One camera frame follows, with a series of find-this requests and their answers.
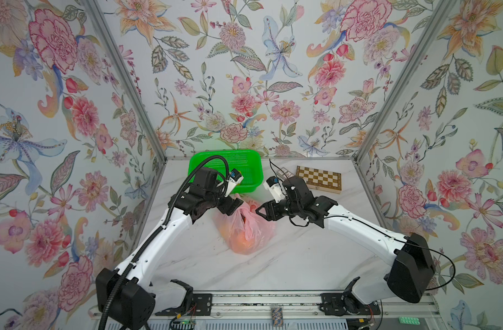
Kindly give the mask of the pink plastic bag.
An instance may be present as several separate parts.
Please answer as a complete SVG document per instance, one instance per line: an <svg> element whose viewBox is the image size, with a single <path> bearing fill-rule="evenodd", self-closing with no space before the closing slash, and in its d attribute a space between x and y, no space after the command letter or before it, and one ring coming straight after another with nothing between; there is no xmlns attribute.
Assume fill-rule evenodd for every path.
<svg viewBox="0 0 503 330"><path fill-rule="evenodd" d="M253 254L276 236L276 224L256 214L260 206L256 200L247 195L234 196L243 200L243 204L231 216L217 213L213 219L214 225L233 253Z"/></svg>

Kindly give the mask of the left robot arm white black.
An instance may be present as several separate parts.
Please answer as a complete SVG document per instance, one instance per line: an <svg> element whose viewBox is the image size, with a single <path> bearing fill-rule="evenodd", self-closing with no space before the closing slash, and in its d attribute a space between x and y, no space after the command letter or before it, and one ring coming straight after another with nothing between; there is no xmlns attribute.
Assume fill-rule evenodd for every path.
<svg viewBox="0 0 503 330"><path fill-rule="evenodd" d="M181 317L192 312L193 288L181 280L155 285L155 271L170 246L208 210L232 215L243 204L230 196L242 181L243 175L236 169L222 175L198 166L188 175L141 245L115 269L104 268L97 276L99 329L105 329L110 319L122 329L148 329L148 320L155 313L170 311Z"/></svg>

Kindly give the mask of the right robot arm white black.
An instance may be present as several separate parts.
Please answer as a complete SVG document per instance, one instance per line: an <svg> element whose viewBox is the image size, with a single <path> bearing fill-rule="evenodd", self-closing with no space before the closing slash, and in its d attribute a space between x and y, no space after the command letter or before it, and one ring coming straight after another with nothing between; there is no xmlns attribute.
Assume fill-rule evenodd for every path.
<svg viewBox="0 0 503 330"><path fill-rule="evenodd" d="M267 221L299 217L308 224L336 232L371 251L380 264L355 277L339 297L348 313L386 298L419 303L435 274L431 250L423 236L403 235L373 224L350 212L327 196L314 196L301 177L264 182L272 200L256 214Z"/></svg>

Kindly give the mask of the wooden chessboard box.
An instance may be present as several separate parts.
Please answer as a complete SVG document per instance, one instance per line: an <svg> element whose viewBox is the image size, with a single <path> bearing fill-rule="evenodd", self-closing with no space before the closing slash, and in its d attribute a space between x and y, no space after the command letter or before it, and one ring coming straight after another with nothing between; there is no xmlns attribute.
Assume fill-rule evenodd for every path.
<svg viewBox="0 0 503 330"><path fill-rule="evenodd" d="M310 189L336 194L342 192L342 175L340 173L297 166L296 175L305 180Z"/></svg>

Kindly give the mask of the playing card deck box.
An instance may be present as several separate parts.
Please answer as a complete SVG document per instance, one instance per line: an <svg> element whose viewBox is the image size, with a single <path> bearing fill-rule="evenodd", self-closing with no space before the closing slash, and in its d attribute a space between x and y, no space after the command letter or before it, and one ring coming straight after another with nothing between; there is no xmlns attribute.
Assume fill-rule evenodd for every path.
<svg viewBox="0 0 503 330"><path fill-rule="evenodd" d="M285 167L274 168L274 173L276 173L276 176L279 177L280 180L287 180L294 176L294 174Z"/></svg>

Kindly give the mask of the green plastic basket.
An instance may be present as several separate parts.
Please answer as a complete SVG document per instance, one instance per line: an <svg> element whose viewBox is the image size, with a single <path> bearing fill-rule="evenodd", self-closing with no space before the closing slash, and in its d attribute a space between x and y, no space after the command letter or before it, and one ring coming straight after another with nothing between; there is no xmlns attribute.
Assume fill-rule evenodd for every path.
<svg viewBox="0 0 503 330"><path fill-rule="evenodd" d="M225 158L230 171L236 169L242 174L243 181L233 190L233 193L252 193L264 182L261 156L259 152L249 149L200 152L190 159L188 174L213 155Z"/></svg>

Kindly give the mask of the green led module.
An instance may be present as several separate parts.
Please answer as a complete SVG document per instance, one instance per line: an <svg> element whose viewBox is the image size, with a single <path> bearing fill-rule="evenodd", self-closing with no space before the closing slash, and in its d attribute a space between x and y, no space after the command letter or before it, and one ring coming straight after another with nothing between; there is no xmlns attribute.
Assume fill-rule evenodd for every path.
<svg viewBox="0 0 503 330"><path fill-rule="evenodd" d="M398 318L399 323L403 325L414 325L414 326L419 326L421 324L419 318L413 318L413 317L405 317L401 316Z"/></svg>

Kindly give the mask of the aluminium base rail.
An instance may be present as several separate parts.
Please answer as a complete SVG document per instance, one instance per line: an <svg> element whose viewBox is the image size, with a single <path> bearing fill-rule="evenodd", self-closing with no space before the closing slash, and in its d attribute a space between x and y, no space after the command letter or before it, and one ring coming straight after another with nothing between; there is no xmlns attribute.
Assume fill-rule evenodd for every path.
<svg viewBox="0 0 503 330"><path fill-rule="evenodd" d="M440 312L432 296L413 304L398 298L363 305L358 312L343 312L339 307L340 291L334 290L289 290L289 291L195 291L191 312L186 319L230 320L265 319L273 320L273 310L280 309L283 320L291 319L371 319L382 321L387 318L410 317L439 319Z"/></svg>

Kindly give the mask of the small patterned tag on rail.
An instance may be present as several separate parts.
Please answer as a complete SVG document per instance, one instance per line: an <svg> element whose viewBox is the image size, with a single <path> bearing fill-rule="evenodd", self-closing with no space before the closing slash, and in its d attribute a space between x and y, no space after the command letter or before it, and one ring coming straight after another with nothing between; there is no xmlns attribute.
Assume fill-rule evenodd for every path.
<svg viewBox="0 0 503 330"><path fill-rule="evenodd" d="M273 306L272 312L272 326L274 328L281 328L284 325L283 308L281 306Z"/></svg>

